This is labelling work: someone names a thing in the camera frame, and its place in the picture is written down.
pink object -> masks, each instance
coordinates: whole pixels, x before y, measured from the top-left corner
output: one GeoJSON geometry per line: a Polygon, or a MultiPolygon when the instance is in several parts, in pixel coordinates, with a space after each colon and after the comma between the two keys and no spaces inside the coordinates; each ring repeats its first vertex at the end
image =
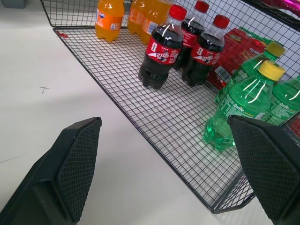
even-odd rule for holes
{"type": "Polygon", "coordinates": [[[261,0],[268,6],[275,8],[287,9],[300,17],[300,1],[299,0],[261,0]]]}

green label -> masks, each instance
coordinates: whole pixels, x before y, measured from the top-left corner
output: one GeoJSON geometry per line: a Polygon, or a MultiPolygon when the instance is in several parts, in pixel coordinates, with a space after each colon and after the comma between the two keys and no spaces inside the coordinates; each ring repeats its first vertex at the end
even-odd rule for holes
{"type": "Polygon", "coordinates": [[[229,91],[229,89],[235,84],[235,82],[233,81],[233,79],[230,79],[228,84],[225,86],[225,88],[227,89],[227,91],[229,91]]]}
{"type": "Polygon", "coordinates": [[[220,109],[226,117],[228,117],[229,115],[238,115],[259,120],[264,115],[264,113],[254,112],[248,108],[243,108],[237,101],[235,101],[231,97],[229,92],[221,102],[220,109]]]}
{"type": "Polygon", "coordinates": [[[235,71],[234,75],[232,76],[232,79],[234,83],[243,81],[248,78],[248,74],[240,67],[237,71],[235,71]]]}
{"type": "Polygon", "coordinates": [[[291,118],[297,111],[298,109],[284,104],[278,97],[272,95],[270,108],[262,120],[278,126],[291,118]]]}

white floor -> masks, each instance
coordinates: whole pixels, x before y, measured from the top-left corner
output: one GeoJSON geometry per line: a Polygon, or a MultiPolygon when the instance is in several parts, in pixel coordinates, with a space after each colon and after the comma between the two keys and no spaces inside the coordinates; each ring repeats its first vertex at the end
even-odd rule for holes
{"type": "Polygon", "coordinates": [[[0,7],[0,70],[0,209],[63,128],[101,116],[79,225],[272,224],[257,199],[211,214],[54,34],[38,0],[0,7]]]}

black metal wire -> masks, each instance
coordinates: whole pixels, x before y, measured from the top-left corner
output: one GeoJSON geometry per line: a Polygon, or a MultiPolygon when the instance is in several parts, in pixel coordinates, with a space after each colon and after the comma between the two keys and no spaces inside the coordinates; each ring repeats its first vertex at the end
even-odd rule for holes
{"type": "MultiPolygon", "coordinates": [[[[97,39],[93,26],[98,0],[41,1],[49,23],[66,47],[211,212],[239,209],[254,198],[237,151],[218,153],[202,141],[204,124],[217,107],[211,88],[190,88],[181,80],[181,71],[173,70],[162,89],[143,87],[137,74],[145,46],[127,29],[112,43],[97,39]]],[[[195,3],[176,2],[189,11],[195,3]]],[[[208,2],[206,25],[216,14],[223,14],[231,20],[229,29],[244,27],[279,41],[286,48],[279,62],[287,69],[284,79],[297,75],[298,32],[240,0],[208,2]]],[[[130,2],[125,1],[124,6],[122,26],[126,27],[130,2]]]]}
{"type": "Polygon", "coordinates": [[[258,10],[276,18],[277,20],[281,21],[285,25],[291,27],[296,31],[300,31],[300,20],[296,19],[295,16],[288,14],[285,10],[279,10],[273,7],[269,7],[268,5],[264,4],[260,0],[243,0],[245,3],[257,8],[258,10]]]}

yellow bottle cap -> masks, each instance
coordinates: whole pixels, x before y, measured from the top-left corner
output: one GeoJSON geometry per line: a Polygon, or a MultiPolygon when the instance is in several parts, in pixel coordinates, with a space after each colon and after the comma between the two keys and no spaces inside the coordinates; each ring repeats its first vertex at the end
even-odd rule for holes
{"type": "Polygon", "coordinates": [[[274,41],[267,45],[266,50],[277,58],[285,53],[285,48],[281,44],[274,41]]]}
{"type": "Polygon", "coordinates": [[[278,81],[285,73],[285,69],[283,67],[269,60],[263,62],[258,71],[273,81],[278,81]]]}

